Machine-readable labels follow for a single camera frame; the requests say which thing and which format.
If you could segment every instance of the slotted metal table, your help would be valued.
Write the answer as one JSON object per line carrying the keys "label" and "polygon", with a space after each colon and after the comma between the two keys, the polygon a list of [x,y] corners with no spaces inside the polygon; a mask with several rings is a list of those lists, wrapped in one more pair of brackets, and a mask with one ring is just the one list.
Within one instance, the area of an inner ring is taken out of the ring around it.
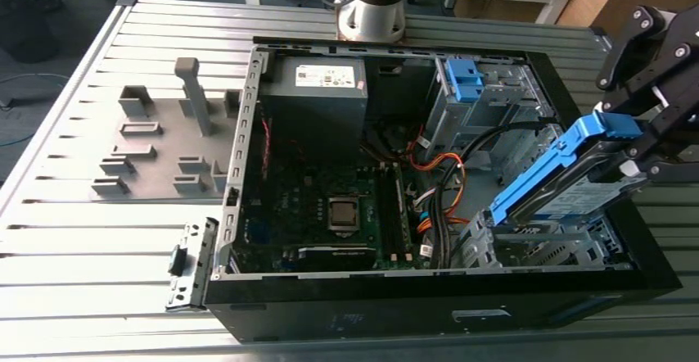
{"label": "slotted metal table", "polygon": [[[324,10],[137,0],[115,7],[0,190],[0,355],[116,360],[688,359],[699,343],[699,188],[650,188],[639,210],[684,288],[547,332],[240,345],[209,313],[165,314],[169,251],[211,200],[107,204],[84,197],[113,142],[125,84],[184,97],[177,57],[211,96],[240,88],[253,35],[335,36]],[[584,111],[606,42],[585,29],[411,16],[411,43],[547,52]]]}

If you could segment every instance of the blue latch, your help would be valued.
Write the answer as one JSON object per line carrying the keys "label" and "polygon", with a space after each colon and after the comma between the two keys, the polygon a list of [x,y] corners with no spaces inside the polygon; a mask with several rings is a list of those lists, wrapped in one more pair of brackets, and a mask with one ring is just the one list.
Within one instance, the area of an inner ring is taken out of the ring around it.
{"label": "blue latch", "polygon": [[483,93],[483,79],[476,64],[468,59],[447,59],[447,74],[457,102],[476,102]]}
{"label": "blue latch", "polygon": [[567,168],[577,160],[576,150],[585,141],[595,136],[632,139],[642,135],[638,123],[626,114],[610,114],[595,111],[584,115],[569,126],[563,136],[551,143],[548,150],[532,164],[527,171],[515,179],[515,182],[497,194],[491,204],[492,219],[499,225],[507,219],[509,208],[537,187],[557,167]]}

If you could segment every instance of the sticker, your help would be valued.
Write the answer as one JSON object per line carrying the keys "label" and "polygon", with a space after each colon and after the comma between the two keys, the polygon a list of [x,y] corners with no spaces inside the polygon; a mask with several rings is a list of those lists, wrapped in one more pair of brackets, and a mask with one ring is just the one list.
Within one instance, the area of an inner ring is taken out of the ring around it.
{"label": "sticker", "polygon": [[353,88],[353,67],[300,65],[296,67],[296,86]]}
{"label": "sticker", "polygon": [[421,135],[417,137],[416,141],[424,149],[429,147],[429,140],[425,137],[423,137]]}
{"label": "sticker", "polygon": [[626,186],[640,181],[642,178],[624,178],[615,183],[592,183],[587,178],[580,178],[539,209],[536,215],[545,215],[548,219],[563,219],[567,215],[587,215],[616,198]]}
{"label": "sticker", "polygon": [[432,246],[420,245],[420,247],[419,247],[419,254],[423,257],[432,258]]}

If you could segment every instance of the power supply label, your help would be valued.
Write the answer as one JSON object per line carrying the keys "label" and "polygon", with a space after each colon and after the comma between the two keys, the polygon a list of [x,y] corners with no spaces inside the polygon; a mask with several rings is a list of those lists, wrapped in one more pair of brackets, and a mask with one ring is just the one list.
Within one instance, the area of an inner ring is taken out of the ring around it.
{"label": "power supply label", "polygon": [[300,65],[296,86],[313,88],[355,88],[352,66]]}

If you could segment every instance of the motherboard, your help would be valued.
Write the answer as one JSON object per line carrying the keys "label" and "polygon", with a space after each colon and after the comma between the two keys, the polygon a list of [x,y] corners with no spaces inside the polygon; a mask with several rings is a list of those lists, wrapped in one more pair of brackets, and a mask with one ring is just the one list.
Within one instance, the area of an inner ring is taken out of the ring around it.
{"label": "motherboard", "polygon": [[243,272],[411,269],[403,176],[397,165],[316,166],[279,161],[251,195]]}

